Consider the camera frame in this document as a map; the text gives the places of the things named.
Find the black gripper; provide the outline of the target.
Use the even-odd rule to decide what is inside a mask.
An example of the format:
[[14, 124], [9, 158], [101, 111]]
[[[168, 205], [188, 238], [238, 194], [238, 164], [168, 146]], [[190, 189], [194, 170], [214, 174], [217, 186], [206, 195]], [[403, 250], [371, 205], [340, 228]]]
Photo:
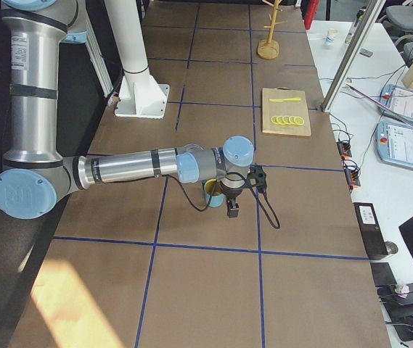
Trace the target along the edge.
[[229, 218], [237, 217], [240, 207], [236, 200], [245, 187], [245, 180], [240, 177], [223, 178], [220, 180], [220, 187], [222, 194], [227, 199], [227, 216]]

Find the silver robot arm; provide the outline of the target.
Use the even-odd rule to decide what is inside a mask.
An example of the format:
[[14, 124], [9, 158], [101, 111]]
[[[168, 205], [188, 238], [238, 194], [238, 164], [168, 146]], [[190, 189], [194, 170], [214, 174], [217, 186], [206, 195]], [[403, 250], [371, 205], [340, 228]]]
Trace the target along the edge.
[[1, 18], [11, 32], [12, 142], [2, 159], [0, 210], [34, 219], [94, 184], [173, 176], [181, 184], [215, 180], [226, 197], [227, 215], [237, 216], [236, 198], [258, 175], [253, 143], [243, 136], [212, 149], [188, 144], [106, 157], [61, 156], [56, 146], [59, 48], [62, 42], [86, 41], [86, 4], [3, 1]]

